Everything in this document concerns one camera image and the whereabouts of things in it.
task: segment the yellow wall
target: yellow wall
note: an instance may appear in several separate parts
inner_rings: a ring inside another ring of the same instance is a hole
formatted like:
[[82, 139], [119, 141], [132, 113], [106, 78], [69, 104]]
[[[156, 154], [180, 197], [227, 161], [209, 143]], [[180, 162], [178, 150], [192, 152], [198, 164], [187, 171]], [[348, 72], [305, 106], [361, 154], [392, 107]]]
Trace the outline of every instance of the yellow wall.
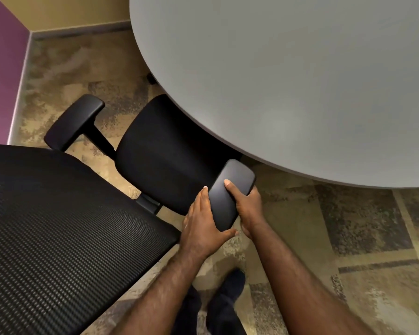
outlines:
[[128, 0], [0, 0], [38, 32], [129, 20]]

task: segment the mesh backrest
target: mesh backrest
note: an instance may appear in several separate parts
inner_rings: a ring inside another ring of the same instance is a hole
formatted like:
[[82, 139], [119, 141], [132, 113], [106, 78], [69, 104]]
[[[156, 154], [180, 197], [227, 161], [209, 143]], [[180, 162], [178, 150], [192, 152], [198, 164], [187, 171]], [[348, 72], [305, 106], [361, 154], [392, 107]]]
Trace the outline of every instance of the mesh backrest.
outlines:
[[79, 334], [178, 238], [76, 158], [0, 146], [0, 334]]

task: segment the beige carpet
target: beige carpet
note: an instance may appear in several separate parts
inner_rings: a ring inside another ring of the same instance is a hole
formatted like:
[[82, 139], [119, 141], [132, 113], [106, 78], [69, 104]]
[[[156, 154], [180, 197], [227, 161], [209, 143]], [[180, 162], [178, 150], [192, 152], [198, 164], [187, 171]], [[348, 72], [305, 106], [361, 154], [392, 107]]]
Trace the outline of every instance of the beige carpet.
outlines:
[[[50, 125], [80, 95], [90, 93], [106, 102], [96, 124], [116, 147], [144, 105], [162, 93], [144, 78], [149, 70], [130, 31], [40, 40], [29, 63], [18, 145], [46, 147], [43, 136]], [[139, 194], [118, 174], [112, 160], [84, 137], [68, 153], [128, 196]], [[248, 158], [244, 162], [257, 175], [270, 225], [339, 299], [378, 334], [419, 335], [419, 189], [324, 184]], [[166, 208], [159, 216], [178, 228], [183, 218]], [[84, 334], [108, 334], [175, 251]], [[204, 304], [234, 266], [247, 274], [247, 285], [235, 305], [247, 333], [285, 334], [257, 252], [242, 234], [201, 268], [194, 285]], [[205, 316], [203, 308], [198, 334], [207, 333]]]

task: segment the chair caster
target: chair caster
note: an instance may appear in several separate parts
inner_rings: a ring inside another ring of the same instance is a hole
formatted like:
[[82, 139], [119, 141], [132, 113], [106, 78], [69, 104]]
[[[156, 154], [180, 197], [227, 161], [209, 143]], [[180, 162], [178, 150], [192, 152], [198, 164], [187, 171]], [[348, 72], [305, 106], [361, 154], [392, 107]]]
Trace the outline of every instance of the chair caster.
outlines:
[[152, 75], [152, 73], [149, 73], [148, 75], [146, 75], [147, 81], [151, 84], [157, 84], [157, 80], [155, 80], [154, 76]]

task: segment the chair armrest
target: chair armrest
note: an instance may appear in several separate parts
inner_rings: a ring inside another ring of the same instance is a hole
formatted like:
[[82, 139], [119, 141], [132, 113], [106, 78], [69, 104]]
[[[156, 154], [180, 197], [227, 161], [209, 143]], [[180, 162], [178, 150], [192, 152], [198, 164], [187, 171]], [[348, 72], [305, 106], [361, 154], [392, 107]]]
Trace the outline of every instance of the chair armrest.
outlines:
[[113, 146], [94, 125], [96, 115], [104, 107], [104, 101], [96, 96], [82, 95], [53, 123], [45, 134], [45, 143], [51, 149], [66, 151], [79, 135], [84, 134], [105, 155], [114, 159]]

